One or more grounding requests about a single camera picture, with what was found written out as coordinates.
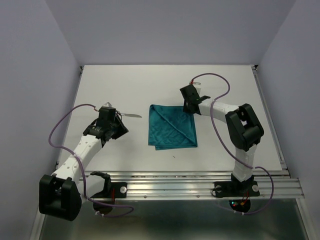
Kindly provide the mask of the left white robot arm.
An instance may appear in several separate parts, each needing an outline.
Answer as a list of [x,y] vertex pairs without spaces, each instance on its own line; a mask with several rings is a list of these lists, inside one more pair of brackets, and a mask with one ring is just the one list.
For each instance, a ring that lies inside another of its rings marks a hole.
[[128,184],[112,182],[108,173],[93,171],[90,176],[98,177],[98,180],[92,186],[87,186],[85,169],[90,161],[109,140],[116,140],[128,133],[120,112],[110,103],[97,112],[98,117],[83,131],[74,150],[60,147],[69,153],[67,160],[51,175],[45,174],[40,179],[40,213],[73,221],[85,201],[110,213],[117,207],[117,198],[126,198]]

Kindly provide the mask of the teal cloth napkin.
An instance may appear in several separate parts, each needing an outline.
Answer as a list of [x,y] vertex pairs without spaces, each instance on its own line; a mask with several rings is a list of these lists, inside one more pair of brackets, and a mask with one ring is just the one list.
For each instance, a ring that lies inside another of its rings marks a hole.
[[150,105],[148,144],[157,151],[196,148],[194,115],[184,112],[182,106]]

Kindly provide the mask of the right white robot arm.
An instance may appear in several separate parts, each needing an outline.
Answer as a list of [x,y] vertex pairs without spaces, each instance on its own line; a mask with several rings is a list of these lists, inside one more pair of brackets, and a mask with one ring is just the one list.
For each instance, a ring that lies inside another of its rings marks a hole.
[[231,180],[216,181],[212,195],[216,198],[258,197],[258,183],[254,180],[253,162],[257,145],[264,129],[251,105],[231,105],[199,96],[198,89],[189,84],[180,89],[184,99],[183,111],[190,114],[209,116],[212,121],[226,124],[229,138],[235,147],[235,159]]

